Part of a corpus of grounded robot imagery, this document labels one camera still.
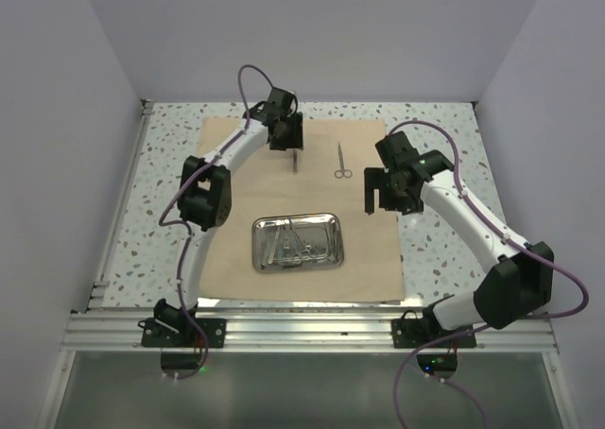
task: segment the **glass panel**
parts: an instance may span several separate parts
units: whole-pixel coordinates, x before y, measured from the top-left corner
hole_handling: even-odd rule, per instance
[[[198,376],[162,378],[156,352],[82,352],[60,429],[397,428],[391,387],[403,354],[211,352]],[[540,354],[460,354],[455,381],[491,428],[561,428]],[[399,399],[412,429],[480,428],[472,402],[406,370]]]

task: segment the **brown paper sheet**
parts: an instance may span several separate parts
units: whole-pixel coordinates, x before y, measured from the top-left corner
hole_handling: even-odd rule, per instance
[[[218,146],[240,120],[206,118],[199,156]],[[385,135],[377,120],[305,120],[298,174],[292,151],[256,151],[232,175],[233,207],[206,259],[199,294],[237,300],[402,300],[404,281],[395,214],[364,213],[363,170],[382,167],[374,144]],[[340,142],[350,179],[336,179]],[[342,229],[345,261],[330,270],[262,274],[252,266],[251,226],[266,216],[331,213]]]

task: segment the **white wall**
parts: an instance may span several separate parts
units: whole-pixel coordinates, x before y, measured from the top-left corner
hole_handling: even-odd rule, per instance
[[[507,217],[589,286],[587,310],[554,322],[585,428],[605,421],[603,18],[603,0],[538,0],[478,110]],[[579,301],[563,280],[553,310]]]
[[[471,101],[535,0],[91,2],[141,97],[234,100],[249,62],[306,99]]]
[[[0,0],[0,427],[33,427],[140,104],[88,0]]]

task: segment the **metal tray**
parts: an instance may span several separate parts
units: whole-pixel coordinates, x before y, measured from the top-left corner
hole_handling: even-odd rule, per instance
[[[343,261],[340,222],[333,214],[274,216],[252,224],[252,263],[261,273],[335,268]]]

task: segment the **speckled white tabletop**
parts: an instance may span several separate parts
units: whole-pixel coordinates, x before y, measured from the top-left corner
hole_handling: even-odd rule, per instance
[[[101,306],[108,309],[152,307],[168,292],[173,292],[181,228],[160,228],[158,217],[178,190],[183,160],[196,152],[203,118],[241,117],[243,106],[240,103],[157,103],[153,111],[139,152],[123,222],[103,278],[109,285]],[[470,104],[302,103],[300,111],[311,119],[382,119],[387,128],[412,118],[442,125],[460,149],[462,177],[475,194],[504,219]],[[406,133],[421,153],[437,148],[453,159],[449,145],[436,131],[408,127]],[[177,216],[178,212],[173,210],[173,215]],[[406,276],[404,304],[425,306],[449,294],[474,290],[481,282],[482,271],[475,256],[430,208],[423,214],[400,216],[399,228]]]

